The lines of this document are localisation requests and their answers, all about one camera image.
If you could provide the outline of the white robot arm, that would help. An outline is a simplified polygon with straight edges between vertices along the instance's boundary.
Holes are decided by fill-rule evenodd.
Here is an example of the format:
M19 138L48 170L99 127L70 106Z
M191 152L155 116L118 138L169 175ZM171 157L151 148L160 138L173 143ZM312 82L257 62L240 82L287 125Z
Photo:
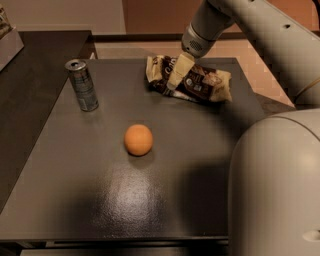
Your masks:
M229 256L320 256L320 37L267 0L203 0L183 50L203 57L232 24L296 108L255 123L234 148Z

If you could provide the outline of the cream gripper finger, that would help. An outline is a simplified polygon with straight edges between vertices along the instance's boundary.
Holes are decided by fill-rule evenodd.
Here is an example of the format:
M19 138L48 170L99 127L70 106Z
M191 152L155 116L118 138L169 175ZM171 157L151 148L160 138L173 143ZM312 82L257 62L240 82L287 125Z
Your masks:
M192 69L194 64L195 59L191 54L187 52L181 53L172 69L172 72L169 75L167 88L169 90L175 90L183 78Z

